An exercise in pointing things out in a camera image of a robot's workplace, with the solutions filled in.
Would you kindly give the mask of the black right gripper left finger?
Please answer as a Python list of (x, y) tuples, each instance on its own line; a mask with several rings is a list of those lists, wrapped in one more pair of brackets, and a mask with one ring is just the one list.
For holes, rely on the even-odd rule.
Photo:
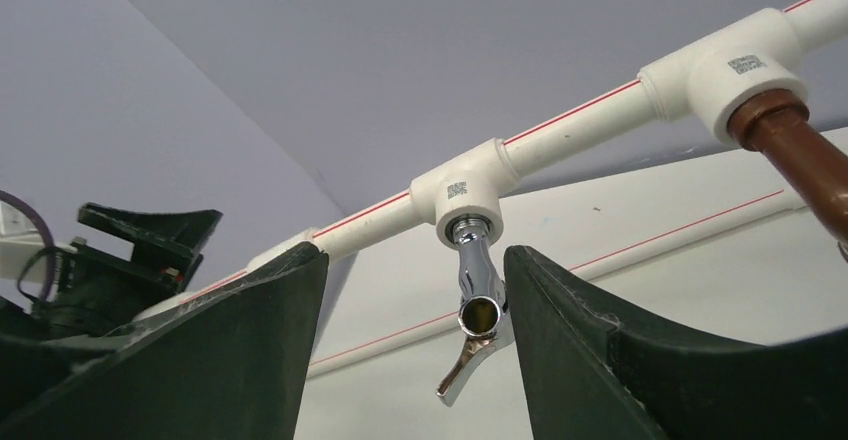
[(5, 439), (290, 439), (329, 258), (302, 242), (106, 336), (1, 337)]

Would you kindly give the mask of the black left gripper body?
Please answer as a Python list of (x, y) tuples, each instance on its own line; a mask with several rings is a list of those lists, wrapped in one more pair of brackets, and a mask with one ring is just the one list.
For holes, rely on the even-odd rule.
[(28, 340), (79, 335), (99, 337), (131, 322), (143, 310), (185, 291), (199, 267), (189, 260), (135, 254), (129, 260), (105, 253), (37, 251), (14, 270), (16, 287), (39, 263), (57, 260), (57, 295), (45, 300), (24, 292), (31, 311), (1, 299), (1, 332)]

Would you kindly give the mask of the chrome faucet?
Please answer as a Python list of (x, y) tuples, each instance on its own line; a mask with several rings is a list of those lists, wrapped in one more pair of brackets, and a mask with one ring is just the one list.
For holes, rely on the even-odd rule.
[(514, 342), (506, 284), (490, 255), (488, 221), (475, 216), (459, 218), (450, 225), (450, 239), (459, 255), (457, 322), (464, 341), (458, 359), (436, 389), (446, 407), (455, 404), (487, 358)]

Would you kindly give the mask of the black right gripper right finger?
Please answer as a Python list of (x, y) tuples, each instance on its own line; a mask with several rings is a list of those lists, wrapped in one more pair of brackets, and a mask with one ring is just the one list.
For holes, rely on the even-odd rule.
[(504, 271), (537, 439), (843, 439), (847, 332), (777, 345), (661, 317), (523, 245)]

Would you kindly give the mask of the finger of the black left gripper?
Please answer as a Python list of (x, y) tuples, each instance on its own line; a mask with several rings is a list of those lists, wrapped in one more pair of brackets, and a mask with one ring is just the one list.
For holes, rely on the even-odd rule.
[(86, 203), (77, 221), (133, 245), (131, 261), (155, 272), (170, 268), (194, 272), (203, 261), (202, 250), (223, 213), (197, 210), (182, 213), (145, 213)]

